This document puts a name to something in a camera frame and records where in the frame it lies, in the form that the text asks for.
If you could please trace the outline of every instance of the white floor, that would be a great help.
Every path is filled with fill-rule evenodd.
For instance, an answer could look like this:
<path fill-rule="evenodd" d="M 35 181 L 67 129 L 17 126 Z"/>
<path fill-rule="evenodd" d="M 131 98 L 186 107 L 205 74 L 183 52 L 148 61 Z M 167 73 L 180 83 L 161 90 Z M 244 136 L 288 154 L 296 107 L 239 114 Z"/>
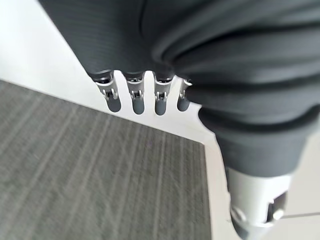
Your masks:
<path fill-rule="evenodd" d="M 111 113 L 95 84 L 35 0 L 0 1 L 0 79 L 89 108 Z M 229 217 L 229 195 L 219 147 L 192 104 L 179 112 L 175 79 L 164 116 L 154 113 L 153 77 L 145 78 L 145 113 L 134 114 L 125 79 L 116 73 L 122 109 L 115 114 L 205 144 L 214 240 L 237 240 Z M 320 134 L 310 138 L 289 193 L 286 215 L 266 240 L 320 239 Z"/>

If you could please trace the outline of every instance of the gray fabric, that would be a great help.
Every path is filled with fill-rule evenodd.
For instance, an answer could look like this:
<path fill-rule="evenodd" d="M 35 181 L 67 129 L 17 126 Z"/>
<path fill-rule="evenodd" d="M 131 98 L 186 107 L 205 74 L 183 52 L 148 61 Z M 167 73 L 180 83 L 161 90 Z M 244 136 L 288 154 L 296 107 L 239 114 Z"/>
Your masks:
<path fill-rule="evenodd" d="M 0 81 L 0 240 L 210 240 L 204 147 Z"/>

